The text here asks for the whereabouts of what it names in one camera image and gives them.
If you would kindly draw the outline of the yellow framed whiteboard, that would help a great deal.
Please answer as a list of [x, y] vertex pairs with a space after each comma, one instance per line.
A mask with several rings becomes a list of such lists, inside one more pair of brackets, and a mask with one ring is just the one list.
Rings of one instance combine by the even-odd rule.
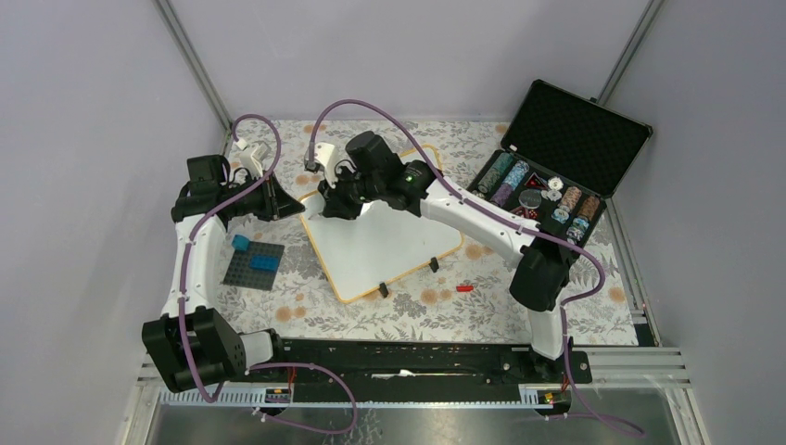
[[463, 235], [375, 201], [352, 221], [325, 218], [323, 197], [300, 199], [305, 232], [337, 299], [350, 303], [459, 249]]

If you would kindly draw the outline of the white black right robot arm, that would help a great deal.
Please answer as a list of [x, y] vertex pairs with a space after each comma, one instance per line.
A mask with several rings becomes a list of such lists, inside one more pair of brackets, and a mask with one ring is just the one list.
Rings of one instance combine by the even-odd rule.
[[323, 173], [319, 191], [323, 216], [355, 220], [365, 204], [445, 224], [491, 248], [515, 268], [510, 295], [528, 311], [533, 373], [553, 382], [568, 369], [565, 322], [559, 294], [566, 286], [573, 252], [569, 243], [539, 229], [536, 221], [503, 210], [442, 176], [426, 158], [404, 162], [371, 131], [346, 146], [349, 166], [340, 166], [339, 150], [312, 142], [307, 164]]

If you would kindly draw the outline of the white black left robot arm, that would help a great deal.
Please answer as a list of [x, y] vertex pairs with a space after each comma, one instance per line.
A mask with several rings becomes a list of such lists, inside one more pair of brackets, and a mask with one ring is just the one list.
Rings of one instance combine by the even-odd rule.
[[222, 155], [190, 158], [189, 179], [171, 209], [177, 237], [171, 288], [158, 319], [146, 322], [142, 341], [167, 389], [199, 390], [208, 400], [219, 388], [252, 369], [267, 381], [282, 377], [287, 357], [272, 329], [239, 334], [216, 308], [219, 257], [229, 222], [254, 216], [275, 222], [305, 210], [263, 167], [259, 155], [240, 158], [245, 174], [230, 176]]

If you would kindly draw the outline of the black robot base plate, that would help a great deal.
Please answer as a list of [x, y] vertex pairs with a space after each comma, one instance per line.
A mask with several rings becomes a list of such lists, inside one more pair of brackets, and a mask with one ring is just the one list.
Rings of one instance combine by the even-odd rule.
[[460, 382], [480, 385], [543, 385], [562, 389], [572, 377], [592, 381], [587, 353], [570, 350], [564, 360], [546, 359], [527, 345], [424, 343], [366, 340], [283, 339], [272, 369], [240, 376], [242, 382], [338, 384], [387, 381]]

